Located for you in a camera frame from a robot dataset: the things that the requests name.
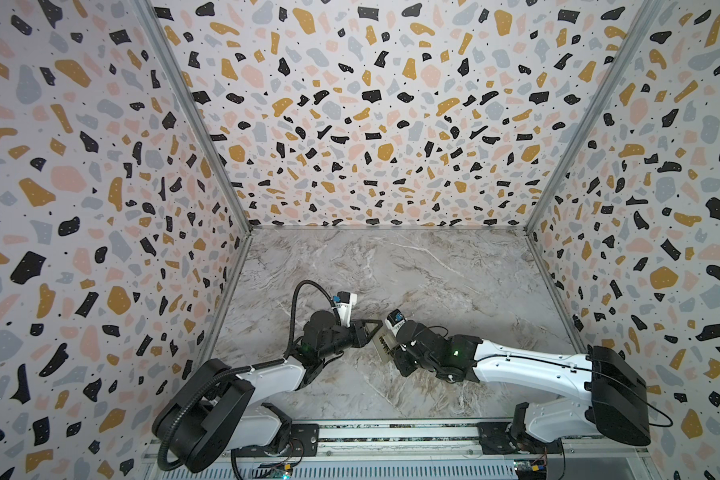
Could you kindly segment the white remote control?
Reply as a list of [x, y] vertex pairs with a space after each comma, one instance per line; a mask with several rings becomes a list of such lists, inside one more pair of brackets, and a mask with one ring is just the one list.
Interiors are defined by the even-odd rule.
[[373, 345], [382, 363], [393, 360], [393, 350], [397, 346], [397, 341], [391, 333], [384, 331], [376, 334], [373, 338]]

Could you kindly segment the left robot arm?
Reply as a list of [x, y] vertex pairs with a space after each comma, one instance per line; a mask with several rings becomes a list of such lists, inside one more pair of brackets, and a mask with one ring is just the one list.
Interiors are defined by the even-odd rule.
[[320, 310], [301, 335], [289, 335], [280, 358], [244, 367], [206, 361], [152, 425], [160, 442], [158, 467], [198, 473], [227, 450], [291, 453], [293, 420], [270, 397], [305, 388], [345, 350], [369, 344], [382, 327], [380, 320], [345, 321], [335, 310]]

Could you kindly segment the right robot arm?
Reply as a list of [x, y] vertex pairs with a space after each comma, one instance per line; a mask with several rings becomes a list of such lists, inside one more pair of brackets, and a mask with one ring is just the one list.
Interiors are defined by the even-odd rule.
[[395, 314], [387, 328], [397, 345], [393, 359], [407, 377], [418, 369], [447, 383], [508, 383], [556, 395], [546, 403], [521, 402], [508, 436], [551, 444], [564, 437], [601, 435], [621, 444], [650, 444], [647, 385], [615, 351], [551, 354], [500, 345], [470, 335], [445, 337]]

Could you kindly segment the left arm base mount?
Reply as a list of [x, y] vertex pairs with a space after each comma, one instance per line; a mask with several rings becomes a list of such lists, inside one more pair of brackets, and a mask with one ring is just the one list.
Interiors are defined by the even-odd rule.
[[320, 426], [318, 423], [296, 423], [281, 427], [273, 440], [263, 446], [251, 445], [240, 448], [236, 455], [241, 458], [301, 458], [315, 457], [318, 450]]

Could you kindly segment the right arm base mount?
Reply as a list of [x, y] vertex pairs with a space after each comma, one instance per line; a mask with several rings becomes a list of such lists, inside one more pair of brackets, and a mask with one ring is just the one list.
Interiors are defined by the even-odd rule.
[[526, 429], [528, 402], [515, 406], [512, 421], [488, 421], [477, 424], [478, 442], [484, 455], [560, 454], [563, 452], [561, 440], [545, 442], [533, 437]]

